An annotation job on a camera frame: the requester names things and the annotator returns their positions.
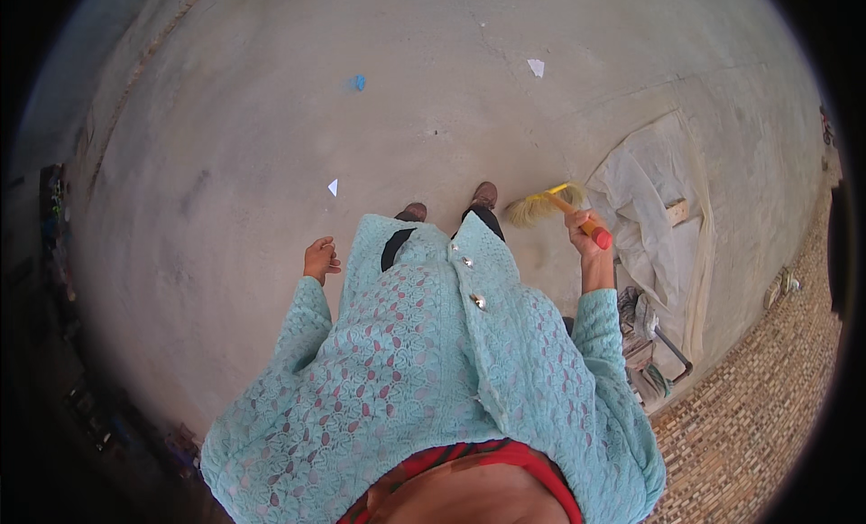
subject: black pants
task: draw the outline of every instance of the black pants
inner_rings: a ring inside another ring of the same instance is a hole
[[[484,222],[487,227],[490,227],[493,233],[496,234],[497,237],[502,238],[502,241],[505,242],[505,237],[502,235],[502,229],[499,227],[499,220],[496,219],[496,216],[490,211],[490,209],[484,208],[483,206],[470,206],[461,216],[460,220],[466,219],[466,215],[470,213],[470,211],[474,212],[476,216],[480,217],[482,222]],[[405,222],[417,222],[418,218],[415,217],[411,212],[400,212],[395,216],[396,219],[403,220]],[[394,266],[394,258],[396,257],[396,251],[400,249],[400,246],[403,245],[404,242],[409,240],[409,235],[416,228],[412,229],[401,229],[394,233],[394,235],[388,239],[388,242],[384,245],[384,250],[382,251],[382,272],[390,269]]]

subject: white plastic tarp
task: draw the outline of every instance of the white plastic tarp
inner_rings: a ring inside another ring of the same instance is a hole
[[[592,207],[612,227],[623,268],[649,295],[674,344],[698,360],[715,232],[704,164],[680,112],[626,137],[586,186]],[[671,228],[665,207],[681,198],[688,219]]]

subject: red shirt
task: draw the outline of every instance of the red shirt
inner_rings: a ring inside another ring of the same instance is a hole
[[[435,469],[448,474],[475,466],[510,464],[520,466],[543,484],[566,511],[571,524],[581,524],[578,503],[566,486],[559,467],[544,453],[511,439],[497,439],[484,443],[456,443],[447,447],[422,450],[404,460],[383,475],[338,520],[337,524],[367,524],[376,515],[382,503],[406,482],[417,475]]]

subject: pipe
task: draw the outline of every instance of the pipe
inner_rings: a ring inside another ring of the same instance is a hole
[[[655,327],[655,335],[657,335],[659,338],[662,339],[662,341],[665,343],[665,345],[668,346],[668,349],[670,349],[672,352],[674,352],[674,355],[676,355],[677,358],[682,363],[682,365],[686,367],[686,369],[680,375],[678,375],[677,378],[674,378],[674,380],[672,381],[672,384],[676,385],[677,383],[682,381],[684,378],[687,378],[688,374],[690,374],[692,372],[692,370],[693,370],[692,363],[691,363],[691,361],[689,361],[685,357],[685,355],[683,355],[680,352],[679,349],[677,349],[677,346],[674,345],[674,343],[668,339],[668,336],[664,333],[664,331],[662,330],[662,328],[660,326]]]

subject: white paper scrap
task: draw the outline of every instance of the white paper scrap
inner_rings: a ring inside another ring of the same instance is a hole
[[[544,76],[544,62],[540,60],[526,60],[529,63],[529,68],[539,79]]]

